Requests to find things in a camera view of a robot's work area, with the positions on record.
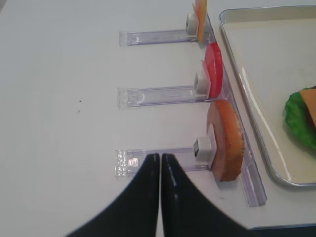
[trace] green lettuce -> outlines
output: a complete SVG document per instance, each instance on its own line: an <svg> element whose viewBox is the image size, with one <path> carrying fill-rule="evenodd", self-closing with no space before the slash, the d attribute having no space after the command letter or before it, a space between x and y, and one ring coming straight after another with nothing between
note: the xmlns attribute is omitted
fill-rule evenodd
<svg viewBox="0 0 316 237"><path fill-rule="evenodd" d="M290 95L285 104L285 121L294 135L307 147L316 150L316 133L306 119L307 106L300 92Z"/></svg>

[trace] bread slice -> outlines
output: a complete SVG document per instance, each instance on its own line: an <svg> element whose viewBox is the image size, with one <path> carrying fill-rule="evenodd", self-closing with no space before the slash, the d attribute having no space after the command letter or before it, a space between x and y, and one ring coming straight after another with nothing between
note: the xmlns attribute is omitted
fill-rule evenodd
<svg viewBox="0 0 316 237"><path fill-rule="evenodd" d="M210 105L207 128L213 124L217 152L212 165L219 181L235 180L241 172L244 137L237 114L227 100L216 100Z"/></svg>

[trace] metal tray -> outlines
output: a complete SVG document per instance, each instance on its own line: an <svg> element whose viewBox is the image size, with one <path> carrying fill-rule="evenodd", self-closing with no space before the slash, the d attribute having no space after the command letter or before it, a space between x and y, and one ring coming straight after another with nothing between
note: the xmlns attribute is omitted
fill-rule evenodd
<svg viewBox="0 0 316 237"><path fill-rule="evenodd" d="M268 170L282 184L316 186L316 152L284 120L290 94L316 85L316 6L229 9L220 21Z"/></svg>
<svg viewBox="0 0 316 237"><path fill-rule="evenodd" d="M4 7L6 1L7 0L0 0L0 12L1 12L2 8Z"/></svg>

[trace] red tomato slice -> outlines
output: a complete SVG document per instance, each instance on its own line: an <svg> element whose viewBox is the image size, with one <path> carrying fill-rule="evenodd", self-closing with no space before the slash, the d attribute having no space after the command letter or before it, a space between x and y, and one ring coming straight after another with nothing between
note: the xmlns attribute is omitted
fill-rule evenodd
<svg viewBox="0 0 316 237"><path fill-rule="evenodd" d="M224 76L222 54L216 42L210 43L207 46L205 52L205 63L212 83L209 97L216 98L221 93Z"/></svg>

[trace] white tabletop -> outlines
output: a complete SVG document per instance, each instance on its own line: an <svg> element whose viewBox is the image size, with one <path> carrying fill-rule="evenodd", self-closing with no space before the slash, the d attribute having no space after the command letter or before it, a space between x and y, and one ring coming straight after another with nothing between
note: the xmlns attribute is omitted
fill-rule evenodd
<svg viewBox="0 0 316 237"><path fill-rule="evenodd" d="M192 2L7 1L0 13L0 236L65 235L109 205L130 181L114 177L115 150L187 147L206 133L205 103L125 111L116 105L117 87L192 83L203 58L196 43L119 47L119 31L184 28ZM208 4L267 204L246 207L238 182L219 187L208 171L188 175L248 228L316 222L316 190L286 189L267 175L218 17L228 8L298 4L316 0ZM163 236L160 217L157 236Z"/></svg>

